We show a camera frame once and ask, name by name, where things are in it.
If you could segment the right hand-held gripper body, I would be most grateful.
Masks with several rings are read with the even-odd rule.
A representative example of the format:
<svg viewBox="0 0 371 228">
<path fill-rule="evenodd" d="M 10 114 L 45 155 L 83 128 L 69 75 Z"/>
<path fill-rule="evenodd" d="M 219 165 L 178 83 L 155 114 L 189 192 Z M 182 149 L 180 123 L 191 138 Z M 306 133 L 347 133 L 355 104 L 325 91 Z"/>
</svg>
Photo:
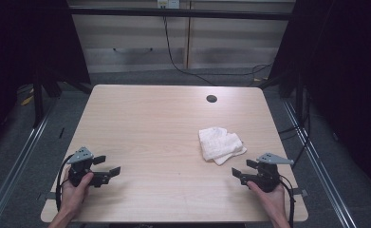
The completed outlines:
<svg viewBox="0 0 371 228">
<path fill-rule="evenodd" d="M 256 183 L 264 192 L 268 193 L 281 183 L 278 172 L 278 164 L 294 164 L 294 160 L 289 160 L 271 153 L 265 153 L 258 157 L 256 174 L 243 174 L 241 172 L 240 182 L 246 185 L 248 181 Z"/>
</svg>

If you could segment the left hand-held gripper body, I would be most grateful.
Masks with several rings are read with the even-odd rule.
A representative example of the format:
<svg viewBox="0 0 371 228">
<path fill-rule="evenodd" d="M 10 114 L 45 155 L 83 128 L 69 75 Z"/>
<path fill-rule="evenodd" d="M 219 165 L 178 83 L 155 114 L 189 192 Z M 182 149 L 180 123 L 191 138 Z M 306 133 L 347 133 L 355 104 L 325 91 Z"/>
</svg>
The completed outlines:
<svg viewBox="0 0 371 228">
<path fill-rule="evenodd" d="M 94 165 L 93 159 L 95 156 L 86 147 L 78 149 L 67 161 L 70 165 L 68 171 L 68 179 L 74 186 L 78 186 L 82 178 L 87 174 L 91 173 L 91 166 Z M 101 187 L 104 184 L 108 184 L 111 179 L 109 172 L 94 172 L 93 179 L 89 183 L 90 186 Z"/>
</svg>

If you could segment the white printed towel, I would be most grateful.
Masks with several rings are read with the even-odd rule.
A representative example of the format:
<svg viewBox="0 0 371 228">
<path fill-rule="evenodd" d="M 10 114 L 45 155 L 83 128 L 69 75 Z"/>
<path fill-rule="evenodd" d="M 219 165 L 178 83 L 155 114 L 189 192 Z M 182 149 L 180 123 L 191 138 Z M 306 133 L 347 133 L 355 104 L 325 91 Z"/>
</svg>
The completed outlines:
<svg viewBox="0 0 371 228">
<path fill-rule="evenodd" d="M 222 165 L 229 158 L 247 152 L 241 139 L 235 133 L 229 133 L 226 128 L 210 127 L 198 132 L 203 159 Z"/>
</svg>

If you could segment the person's right hand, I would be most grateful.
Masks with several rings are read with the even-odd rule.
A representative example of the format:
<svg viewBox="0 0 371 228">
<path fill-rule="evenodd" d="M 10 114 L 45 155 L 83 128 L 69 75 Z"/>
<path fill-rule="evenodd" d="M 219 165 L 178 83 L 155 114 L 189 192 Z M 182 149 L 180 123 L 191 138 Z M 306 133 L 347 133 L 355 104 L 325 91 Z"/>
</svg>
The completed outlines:
<svg viewBox="0 0 371 228">
<path fill-rule="evenodd" d="M 286 220 L 285 190 L 278 184 L 271 192 L 264 192 L 256 183 L 247 182 L 249 189 L 257 196 L 267 215 L 272 220 Z"/>
</svg>

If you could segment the person's left hand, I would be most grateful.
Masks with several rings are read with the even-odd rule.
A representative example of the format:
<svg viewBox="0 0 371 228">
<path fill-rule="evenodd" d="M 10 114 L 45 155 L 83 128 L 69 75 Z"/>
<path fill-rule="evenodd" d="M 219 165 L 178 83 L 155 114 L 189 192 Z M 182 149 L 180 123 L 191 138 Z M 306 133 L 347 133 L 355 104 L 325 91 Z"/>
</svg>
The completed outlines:
<svg viewBox="0 0 371 228">
<path fill-rule="evenodd" d="M 87 173 L 78 186 L 74 186 L 70 180 L 62 185 L 62 205 L 60 212 L 67 217 L 74 218 L 80 212 L 83 201 L 88 194 L 89 183 L 93 179 L 92 173 Z"/>
</svg>

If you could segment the black metal stand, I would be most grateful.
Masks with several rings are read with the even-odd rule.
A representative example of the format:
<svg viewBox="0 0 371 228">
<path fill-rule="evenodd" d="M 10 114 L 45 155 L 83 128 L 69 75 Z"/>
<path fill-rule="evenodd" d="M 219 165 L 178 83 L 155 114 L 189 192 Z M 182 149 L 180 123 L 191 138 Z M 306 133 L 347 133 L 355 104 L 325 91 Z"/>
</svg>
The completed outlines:
<svg viewBox="0 0 371 228">
<path fill-rule="evenodd" d="M 44 108 L 43 108 L 43 90 L 42 90 L 42 69 L 40 65 L 35 67 L 35 72 L 33 75 L 33 98 L 35 107 L 35 120 L 33 127 L 36 128 L 44 118 Z"/>
</svg>

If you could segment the yellow floor tape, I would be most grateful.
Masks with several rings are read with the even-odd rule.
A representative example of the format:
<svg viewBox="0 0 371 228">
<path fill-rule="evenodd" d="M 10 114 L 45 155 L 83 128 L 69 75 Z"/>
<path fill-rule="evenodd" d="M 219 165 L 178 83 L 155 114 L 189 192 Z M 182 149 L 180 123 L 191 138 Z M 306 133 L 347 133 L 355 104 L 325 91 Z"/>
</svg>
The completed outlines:
<svg viewBox="0 0 371 228">
<path fill-rule="evenodd" d="M 21 105 L 28 105 L 30 103 L 30 101 L 33 99 L 34 97 L 34 89 L 32 89 L 28 95 L 26 96 L 26 98 L 21 102 Z"/>
</svg>

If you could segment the dark curtain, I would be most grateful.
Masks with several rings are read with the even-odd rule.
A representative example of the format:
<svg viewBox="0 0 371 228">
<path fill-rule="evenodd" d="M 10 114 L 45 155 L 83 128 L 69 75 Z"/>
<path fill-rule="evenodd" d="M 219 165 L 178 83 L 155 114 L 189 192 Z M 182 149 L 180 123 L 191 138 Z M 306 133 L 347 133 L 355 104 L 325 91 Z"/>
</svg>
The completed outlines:
<svg viewBox="0 0 371 228">
<path fill-rule="evenodd" d="M 269 77 L 299 84 L 371 180 L 371 0 L 295 0 Z"/>
<path fill-rule="evenodd" d="M 59 81 L 90 82 L 67 9 L 67 0 L 0 0 L 0 138 L 20 86 L 39 82 L 55 96 Z"/>
</svg>

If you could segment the black horizontal metal bar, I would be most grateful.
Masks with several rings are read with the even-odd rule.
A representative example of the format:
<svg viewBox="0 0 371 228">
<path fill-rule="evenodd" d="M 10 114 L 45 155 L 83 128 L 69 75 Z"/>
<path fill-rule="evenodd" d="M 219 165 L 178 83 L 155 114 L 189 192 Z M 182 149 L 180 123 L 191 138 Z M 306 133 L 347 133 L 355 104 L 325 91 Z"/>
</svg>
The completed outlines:
<svg viewBox="0 0 371 228">
<path fill-rule="evenodd" d="M 161 16 L 189 18 L 249 19 L 288 21 L 295 18 L 292 13 L 251 12 L 199 9 L 123 9 L 123 8 L 90 8 L 71 7 L 71 14 L 81 15 L 118 15 L 118 16 Z"/>
</svg>

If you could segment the silver floor rail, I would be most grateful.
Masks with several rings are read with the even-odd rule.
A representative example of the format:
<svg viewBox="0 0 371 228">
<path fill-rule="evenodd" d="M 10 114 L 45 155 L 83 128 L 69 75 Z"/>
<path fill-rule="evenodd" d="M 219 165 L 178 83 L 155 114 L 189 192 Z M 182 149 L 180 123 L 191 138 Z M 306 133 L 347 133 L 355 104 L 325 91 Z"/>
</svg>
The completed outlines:
<svg viewBox="0 0 371 228">
<path fill-rule="evenodd" d="M 28 139 L 26 140 L 23 148 L 20 150 L 19 156 L 15 160 L 8 175 L 6 176 L 6 179 L 3 181 L 0 187 L 0 217 L 10 199 L 17 181 L 20 179 L 20 176 L 22 175 L 22 172 L 28 163 L 28 160 L 37 142 L 40 140 L 46 128 L 49 115 L 53 111 L 55 105 L 56 103 L 52 103 L 38 125 L 31 129 Z"/>
<path fill-rule="evenodd" d="M 309 138 L 307 130 L 297 121 L 297 114 L 292 103 L 289 101 L 283 101 L 283 104 L 342 227 L 358 228 L 357 223 L 353 219 L 340 192 L 337 190 L 333 180 L 330 178 L 314 144 Z"/>
</svg>

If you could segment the white wall outlet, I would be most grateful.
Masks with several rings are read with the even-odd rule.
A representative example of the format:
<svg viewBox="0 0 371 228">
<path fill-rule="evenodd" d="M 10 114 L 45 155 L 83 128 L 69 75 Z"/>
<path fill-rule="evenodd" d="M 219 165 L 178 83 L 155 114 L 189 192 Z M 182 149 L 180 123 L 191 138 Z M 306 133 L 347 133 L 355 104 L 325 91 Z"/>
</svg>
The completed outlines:
<svg viewBox="0 0 371 228">
<path fill-rule="evenodd" d="M 178 10 L 180 8 L 179 0 L 157 0 L 159 9 L 173 9 Z"/>
</svg>

